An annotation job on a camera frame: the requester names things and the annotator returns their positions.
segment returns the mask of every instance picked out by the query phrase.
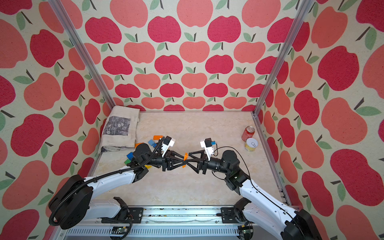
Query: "orange block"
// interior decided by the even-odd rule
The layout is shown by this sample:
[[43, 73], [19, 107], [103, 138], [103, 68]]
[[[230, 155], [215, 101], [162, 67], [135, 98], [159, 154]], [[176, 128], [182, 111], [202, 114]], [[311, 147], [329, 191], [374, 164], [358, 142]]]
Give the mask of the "orange block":
[[142, 144], [142, 143], [143, 143], [143, 142], [136, 143], [136, 144], [135, 144], [135, 148], [136, 148], [138, 145]]
[[155, 135], [153, 136], [153, 140], [159, 140], [160, 138], [162, 138], [163, 136], [160, 136], [160, 135]]
[[184, 155], [184, 161], [188, 159], [188, 153], [185, 153]]

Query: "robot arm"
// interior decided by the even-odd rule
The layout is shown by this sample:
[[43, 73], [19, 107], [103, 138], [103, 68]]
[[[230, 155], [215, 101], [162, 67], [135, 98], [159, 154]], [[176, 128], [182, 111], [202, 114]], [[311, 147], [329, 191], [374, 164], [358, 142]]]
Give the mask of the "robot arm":
[[205, 174], [207, 170], [212, 170], [226, 174], [224, 181], [229, 189], [243, 197], [234, 205], [238, 222], [254, 222], [277, 239], [321, 240], [310, 214], [305, 210], [297, 212], [260, 188], [240, 169], [240, 161], [234, 151], [224, 151], [221, 159], [210, 157], [213, 152], [207, 151], [207, 148], [212, 147], [209, 144], [213, 142], [206, 139], [204, 143], [209, 144], [203, 146], [204, 150], [190, 152], [192, 159], [184, 160], [184, 156], [168, 150], [173, 143], [174, 139], [170, 137], [162, 138], [153, 152], [147, 144], [140, 144], [133, 153], [131, 163], [109, 174], [85, 179], [79, 175], [72, 176], [49, 202], [48, 206], [52, 211], [50, 224], [68, 229], [81, 220], [90, 218], [108, 218], [111, 222], [124, 222], [129, 215], [124, 201], [117, 197], [108, 201], [94, 198], [115, 187], [140, 180], [148, 173], [144, 165], [162, 167], [163, 171], [188, 165], [197, 173], [202, 170]]

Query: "red soda can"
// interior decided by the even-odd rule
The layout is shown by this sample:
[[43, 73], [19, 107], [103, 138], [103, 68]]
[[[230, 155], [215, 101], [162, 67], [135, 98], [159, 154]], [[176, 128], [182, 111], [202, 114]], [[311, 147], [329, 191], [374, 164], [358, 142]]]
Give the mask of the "red soda can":
[[248, 126], [244, 129], [243, 136], [241, 139], [246, 142], [248, 138], [252, 137], [255, 134], [255, 128], [252, 126]]

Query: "apple print wallpaper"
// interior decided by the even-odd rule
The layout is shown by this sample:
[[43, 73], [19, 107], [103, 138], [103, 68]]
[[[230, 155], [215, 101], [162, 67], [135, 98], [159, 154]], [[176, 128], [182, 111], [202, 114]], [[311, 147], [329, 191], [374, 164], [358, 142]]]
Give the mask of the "apple print wallpaper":
[[69, 177], [87, 176], [109, 108], [48, 2], [1, 1], [0, 12], [0, 239], [46, 240], [47, 204]]
[[292, 204], [323, 239], [384, 239], [383, 10], [315, 2], [308, 42], [293, 44], [258, 114]]
[[[94, 63], [117, 105], [142, 111], [252, 111], [300, 2], [73, 3], [82, 10], [84, 23], [75, 28], [92, 58], [93, 52], [98, 56]], [[69, 15], [81, 21], [74, 10]], [[303, 26], [296, 51], [309, 33], [309, 26]], [[84, 69], [74, 48], [70, 60]], [[287, 75], [285, 63], [279, 81]]]
[[[115, 103], [142, 111], [252, 111], [302, 3], [61, 2]], [[111, 110], [47, 1], [0, 12], [0, 240], [47, 240], [47, 203], [88, 174]], [[258, 114], [323, 239], [384, 237], [383, 12], [317, 0]]]

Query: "yellow can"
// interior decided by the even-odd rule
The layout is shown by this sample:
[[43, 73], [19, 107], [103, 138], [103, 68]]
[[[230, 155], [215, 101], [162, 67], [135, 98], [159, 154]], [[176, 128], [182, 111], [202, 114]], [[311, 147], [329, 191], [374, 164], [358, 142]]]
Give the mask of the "yellow can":
[[258, 142], [254, 138], [248, 138], [247, 141], [245, 142], [245, 149], [249, 152], [253, 152], [256, 147], [258, 146]]

